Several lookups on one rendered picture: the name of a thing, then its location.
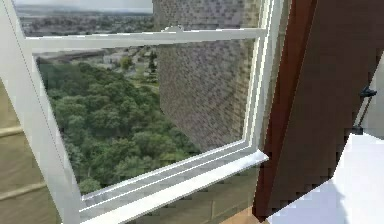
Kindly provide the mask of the white framed window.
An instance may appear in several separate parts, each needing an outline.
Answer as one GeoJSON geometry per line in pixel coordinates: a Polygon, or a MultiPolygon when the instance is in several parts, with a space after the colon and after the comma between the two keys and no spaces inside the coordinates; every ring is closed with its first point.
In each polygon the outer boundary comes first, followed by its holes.
{"type": "Polygon", "coordinates": [[[124,224],[267,161],[258,144],[283,6],[284,0],[263,0],[256,28],[30,38],[22,33],[13,1],[0,0],[0,79],[63,224],[124,224]],[[81,196],[34,54],[248,38],[255,44],[241,140],[109,187],[102,202],[81,196]]]}

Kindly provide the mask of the dark brown wooden wardrobe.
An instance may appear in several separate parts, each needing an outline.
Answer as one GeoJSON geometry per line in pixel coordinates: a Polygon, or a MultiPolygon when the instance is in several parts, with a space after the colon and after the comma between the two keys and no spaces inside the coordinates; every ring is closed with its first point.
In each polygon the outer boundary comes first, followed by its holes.
{"type": "Polygon", "coordinates": [[[292,0],[252,213],[328,181],[384,52],[384,0],[292,0]]]}

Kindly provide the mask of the white bed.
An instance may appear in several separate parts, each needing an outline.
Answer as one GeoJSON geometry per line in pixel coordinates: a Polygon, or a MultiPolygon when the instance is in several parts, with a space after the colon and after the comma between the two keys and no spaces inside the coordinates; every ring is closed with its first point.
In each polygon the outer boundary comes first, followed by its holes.
{"type": "Polygon", "coordinates": [[[384,224],[384,140],[351,135],[334,176],[267,218],[270,224],[384,224]]]}

